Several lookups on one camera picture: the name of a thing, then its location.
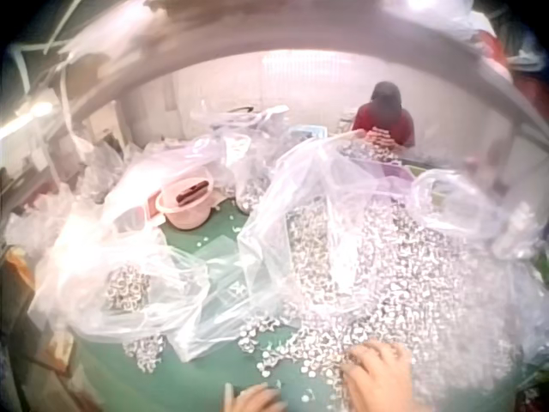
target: fluorescent light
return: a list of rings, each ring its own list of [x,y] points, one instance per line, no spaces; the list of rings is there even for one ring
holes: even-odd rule
[[[41,101],[38,103],[35,103],[33,107],[31,107],[31,114],[36,118],[41,118],[42,116],[45,116],[46,114],[50,114],[53,110],[53,104],[49,101]]]
[[[19,118],[12,120],[8,124],[6,124],[2,129],[0,129],[0,140],[18,131],[21,127],[25,126],[31,120],[33,120],[33,118],[34,116],[32,114],[27,113],[27,114],[23,114]]]
[[[18,118],[13,119],[11,122],[0,128],[0,140],[11,135],[12,133],[15,133],[21,127],[26,126],[33,121],[34,118],[41,118],[42,116],[50,114],[52,110],[53,104],[49,101],[40,101],[35,103],[33,107],[31,107],[31,110],[27,113],[22,114]]]

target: hand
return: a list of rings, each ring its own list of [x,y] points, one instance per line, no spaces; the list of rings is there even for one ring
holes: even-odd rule
[[[341,366],[356,412],[416,412],[409,352],[376,340],[355,346],[358,365]]]
[[[282,412],[286,404],[276,402],[280,393],[267,389],[267,384],[255,385],[234,398],[231,384],[225,384],[223,412]]]
[[[378,129],[377,127],[366,133],[366,140],[383,148],[393,148],[396,145],[396,142],[388,131]]]

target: finger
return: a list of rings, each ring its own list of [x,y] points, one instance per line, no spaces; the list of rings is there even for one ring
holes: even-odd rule
[[[266,389],[256,393],[253,397],[250,397],[244,404],[245,412],[259,412],[262,411],[267,405],[272,403],[280,392],[276,389]]]
[[[354,382],[354,380],[349,378],[347,375],[343,375],[343,380],[347,385],[347,389],[349,390],[349,396],[351,397],[351,404],[353,405],[355,412],[367,412],[363,394],[360,391],[359,387],[357,386],[356,382]]]
[[[273,403],[266,409],[264,409],[262,412],[282,412],[286,410],[288,407],[288,404],[286,402],[277,402]]]
[[[223,397],[223,412],[232,412],[232,403],[234,401],[234,392],[231,384],[225,384],[225,396]]]
[[[362,367],[370,375],[377,376],[384,368],[383,362],[375,350],[364,346],[355,346],[351,349],[351,353],[356,356]]]
[[[377,339],[371,339],[364,342],[367,348],[373,348],[379,353],[379,357],[386,363],[395,363],[396,356],[394,350],[387,343],[381,343]]]
[[[371,376],[362,367],[353,363],[344,363],[341,365],[344,376],[348,376],[359,387],[363,388],[371,384]]]
[[[395,350],[399,361],[409,362],[412,359],[412,354],[410,354],[410,351],[402,343],[393,343],[391,346]]]
[[[244,406],[246,403],[252,399],[256,394],[265,391],[267,388],[267,384],[260,384],[252,386],[245,391],[242,391],[240,395],[238,395],[236,401],[234,402],[234,406],[232,408],[232,412],[244,412],[246,409],[244,409]]]

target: pile of metal parts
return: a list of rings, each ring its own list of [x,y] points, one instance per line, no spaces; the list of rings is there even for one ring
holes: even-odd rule
[[[339,228],[328,202],[317,198],[287,214],[287,289],[296,293],[284,299],[281,318],[258,317],[242,329],[238,344],[252,353],[258,333],[300,320],[286,342],[261,348],[263,377],[281,360],[300,362],[302,373],[324,377],[333,399],[345,402],[339,366],[349,348],[373,337],[411,350],[417,395],[428,403],[449,388],[490,390],[512,370],[505,263],[419,226],[395,199],[372,197]]]
[[[151,276],[144,275],[134,264],[124,264],[108,276],[106,305],[109,311],[139,312],[148,303]],[[162,335],[154,335],[123,344],[124,352],[135,358],[143,373],[152,373],[161,362],[166,346]]]
[[[249,215],[253,209],[261,202],[265,192],[270,185],[270,180],[266,176],[253,176],[248,179],[241,191],[237,193],[238,208]]]
[[[166,338],[163,335],[153,335],[123,343],[122,346],[127,356],[136,359],[137,367],[143,373],[152,373],[156,366],[162,362],[160,355],[166,347]]]
[[[382,148],[365,139],[353,139],[341,142],[338,147],[340,153],[350,158],[369,159],[372,161],[398,161],[398,156],[388,148]]]

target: green work surface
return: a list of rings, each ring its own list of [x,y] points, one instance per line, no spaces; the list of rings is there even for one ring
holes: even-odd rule
[[[168,223],[163,231],[170,245],[194,253],[218,236],[236,239],[246,216],[238,212],[231,201],[225,201],[219,211],[197,230],[181,232]],[[289,329],[262,334],[260,347],[276,343],[289,336]],[[230,382],[241,391],[262,382],[276,387],[281,382],[282,400],[290,411],[321,411],[330,405],[330,388],[322,378],[311,379],[299,372],[299,364],[283,361],[265,379],[257,371],[261,351],[243,353],[236,342],[219,344],[210,354],[183,363],[168,345],[154,373],[144,374],[135,360],[124,354],[122,345],[88,342],[77,338],[72,367],[84,366],[85,374],[97,391],[103,410],[111,411],[220,411],[224,384]],[[302,402],[302,396],[313,398]],[[480,394],[477,391],[457,392],[448,399],[445,411],[504,412],[512,410],[514,385],[511,379],[500,383],[496,391]]]

